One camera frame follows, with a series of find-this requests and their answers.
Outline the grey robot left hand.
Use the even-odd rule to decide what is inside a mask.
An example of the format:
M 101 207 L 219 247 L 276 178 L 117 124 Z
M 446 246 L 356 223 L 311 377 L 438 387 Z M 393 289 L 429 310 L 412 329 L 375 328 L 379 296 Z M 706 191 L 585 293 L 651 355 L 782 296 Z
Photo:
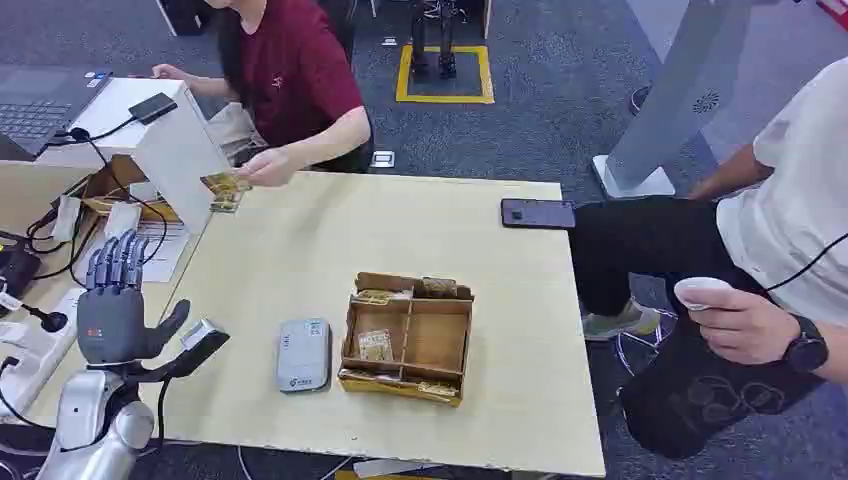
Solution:
M 141 286 L 148 243 L 129 229 L 107 239 L 89 258 L 76 321 L 77 344 L 90 365 L 153 359 L 188 318 L 190 302 L 183 299 L 158 326 L 146 326 Z

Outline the person's left hand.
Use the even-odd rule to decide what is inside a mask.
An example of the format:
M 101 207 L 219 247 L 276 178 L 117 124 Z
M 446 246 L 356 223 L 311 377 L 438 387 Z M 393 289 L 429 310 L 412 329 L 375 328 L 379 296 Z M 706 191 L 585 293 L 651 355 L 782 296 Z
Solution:
M 800 335 L 798 321 L 767 299 L 733 288 L 687 288 L 682 298 L 704 310 L 690 312 L 708 347 L 743 365 L 782 359 Z
M 283 147 L 264 150 L 238 167 L 235 174 L 256 187 L 281 187 L 287 184 L 304 164 Z

